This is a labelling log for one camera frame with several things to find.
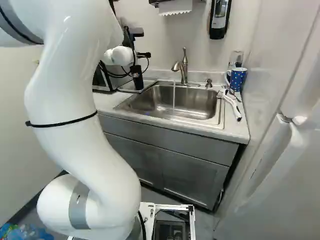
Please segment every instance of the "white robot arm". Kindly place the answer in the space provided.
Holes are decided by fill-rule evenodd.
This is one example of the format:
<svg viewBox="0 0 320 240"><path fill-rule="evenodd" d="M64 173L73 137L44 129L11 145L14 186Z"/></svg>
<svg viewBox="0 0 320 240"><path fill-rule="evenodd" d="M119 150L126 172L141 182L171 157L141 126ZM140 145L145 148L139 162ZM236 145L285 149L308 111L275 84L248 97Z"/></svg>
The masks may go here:
<svg viewBox="0 0 320 240"><path fill-rule="evenodd" d="M69 236L125 240L139 210L140 182L106 140L92 94L100 60L132 60L122 47L106 52L123 40L108 1L1 0L0 27L0 46L44 44L24 95L28 125L70 174L41 193L41 220Z"/></svg>

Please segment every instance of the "refrigerator handle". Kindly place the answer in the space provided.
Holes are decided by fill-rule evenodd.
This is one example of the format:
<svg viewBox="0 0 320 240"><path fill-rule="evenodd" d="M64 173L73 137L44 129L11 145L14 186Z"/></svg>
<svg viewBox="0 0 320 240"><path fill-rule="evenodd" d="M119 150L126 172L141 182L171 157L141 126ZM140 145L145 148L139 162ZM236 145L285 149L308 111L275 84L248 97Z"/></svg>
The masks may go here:
<svg viewBox="0 0 320 240"><path fill-rule="evenodd" d="M293 122L290 122L289 126L291 130L291 138L288 145L261 184L248 198L246 198L244 202L242 202L242 206L247 202L257 205L261 204L264 199L271 194L273 189L282 180L282 178L286 176L306 150L306 147L308 146L308 137L306 138L306 136L299 131Z"/></svg>
<svg viewBox="0 0 320 240"><path fill-rule="evenodd" d="M289 126L291 138L288 145L261 184L243 204L248 201L260 204L300 160L309 145L311 132L320 126L320 99L313 106L308 117L296 116L289 123Z"/></svg>
<svg viewBox="0 0 320 240"><path fill-rule="evenodd" d="M313 106L311 113L308 117L296 116L292 121L297 125L299 129L314 130L320 125L320 99Z"/></svg>

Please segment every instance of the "gray cabinet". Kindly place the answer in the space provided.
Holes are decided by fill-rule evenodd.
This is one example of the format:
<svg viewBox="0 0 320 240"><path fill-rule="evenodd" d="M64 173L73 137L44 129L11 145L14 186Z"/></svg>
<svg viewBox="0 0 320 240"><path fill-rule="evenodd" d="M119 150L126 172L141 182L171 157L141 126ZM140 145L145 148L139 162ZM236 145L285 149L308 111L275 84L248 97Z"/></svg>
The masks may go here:
<svg viewBox="0 0 320 240"><path fill-rule="evenodd" d="M99 115L105 133L121 136L162 149L231 166L239 145L163 127Z"/></svg>
<svg viewBox="0 0 320 240"><path fill-rule="evenodd" d="M166 192L213 208L228 167L172 151L163 152L161 163Z"/></svg>
<svg viewBox="0 0 320 240"><path fill-rule="evenodd" d="M163 188L163 176L158 148L105 133L111 146L133 168L141 182Z"/></svg>
<svg viewBox="0 0 320 240"><path fill-rule="evenodd" d="M105 136L142 182L213 208L228 167L113 134Z"/></svg>

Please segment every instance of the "black soap dispenser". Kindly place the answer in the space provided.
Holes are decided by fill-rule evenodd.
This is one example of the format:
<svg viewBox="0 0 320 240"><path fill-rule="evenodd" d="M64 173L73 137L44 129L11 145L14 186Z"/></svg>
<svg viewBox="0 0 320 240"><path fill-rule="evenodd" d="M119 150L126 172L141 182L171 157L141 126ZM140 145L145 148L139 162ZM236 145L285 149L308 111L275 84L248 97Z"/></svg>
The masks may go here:
<svg viewBox="0 0 320 240"><path fill-rule="evenodd" d="M210 39L223 39L228 30L232 0L212 0L210 11Z"/></svg>

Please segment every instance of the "faucet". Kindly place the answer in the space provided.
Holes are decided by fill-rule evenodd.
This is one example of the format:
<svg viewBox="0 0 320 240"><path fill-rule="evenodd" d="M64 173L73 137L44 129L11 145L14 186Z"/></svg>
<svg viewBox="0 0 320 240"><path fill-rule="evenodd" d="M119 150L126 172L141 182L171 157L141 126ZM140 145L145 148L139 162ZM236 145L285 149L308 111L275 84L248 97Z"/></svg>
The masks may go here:
<svg viewBox="0 0 320 240"><path fill-rule="evenodd" d="M171 71L173 72L181 72L181 85L183 86L195 86L195 87L200 87L200 84L195 84L195 83L188 83L188 58L187 58L187 49L184 47L183 48L183 59L182 61L176 61L172 68Z"/></svg>

